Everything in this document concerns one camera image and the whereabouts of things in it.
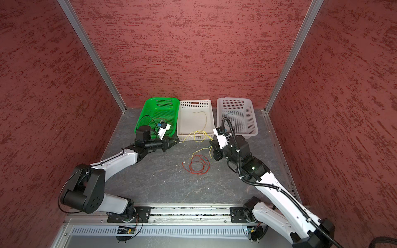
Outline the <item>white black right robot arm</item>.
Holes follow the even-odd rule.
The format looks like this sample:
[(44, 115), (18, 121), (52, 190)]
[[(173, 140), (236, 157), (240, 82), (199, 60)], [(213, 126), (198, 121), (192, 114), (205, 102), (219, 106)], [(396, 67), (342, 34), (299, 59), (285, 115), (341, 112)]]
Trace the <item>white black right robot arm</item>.
[(217, 161), (226, 159), (236, 166), (240, 179), (256, 187), (276, 207), (269, 208), (257, 197), (244, 204), (244, 215), (249, 222), (261, 222), (285, 238), (294, 248), (329, 248), (333, 245), (334, 225), (320, 219), (304, 207), (278, 181), (272, 171), (252, 156), (243, 136), (210, 142)]

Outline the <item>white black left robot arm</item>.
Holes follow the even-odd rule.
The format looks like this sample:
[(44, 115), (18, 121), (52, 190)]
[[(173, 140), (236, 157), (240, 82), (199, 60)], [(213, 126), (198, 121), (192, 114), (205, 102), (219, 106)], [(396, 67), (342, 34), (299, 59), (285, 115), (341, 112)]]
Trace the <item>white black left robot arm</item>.
[(148, 154), (159, 149), (167, 151), (178, 144), (178, 138), (165, 136), (168, 127), (168, 124), (160, 124), (158, 134), (152, 138), (155, 130), (150, 126), (140, 126), (135, 133), (134, 143), (118, 154), (91, 165), (76, 166), (61, 189), (58, 204), (73, 208), (76, 213), (100, 211), (117, 216), (123, 222), (130, 222), (136, 217), (133, 201), (106, 194), (105, 183), (123, 169), (142, 161)]

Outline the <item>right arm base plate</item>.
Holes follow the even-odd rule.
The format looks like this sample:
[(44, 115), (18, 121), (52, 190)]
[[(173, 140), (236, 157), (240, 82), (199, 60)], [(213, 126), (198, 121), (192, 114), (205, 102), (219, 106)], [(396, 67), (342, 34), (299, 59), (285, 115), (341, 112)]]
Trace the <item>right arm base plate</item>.
[(260, 223), (260, 221), (254, 217), (253, 210), (253, 207), (230, 207), (231, 222), (251, 224)]

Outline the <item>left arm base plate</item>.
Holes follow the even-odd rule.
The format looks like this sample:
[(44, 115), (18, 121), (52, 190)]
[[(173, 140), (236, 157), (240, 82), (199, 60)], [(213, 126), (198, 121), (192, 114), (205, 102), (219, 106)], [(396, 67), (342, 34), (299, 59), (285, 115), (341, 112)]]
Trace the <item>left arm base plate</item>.
[(138, 222), (147, 223), (151, 214), (152, 207), (149, 206), (138, 206), (127, 210), (131, 210), (129, 213), (110, 213), (108, 212), (108, 223), (122, 223), (122, 224), (134, 224)]

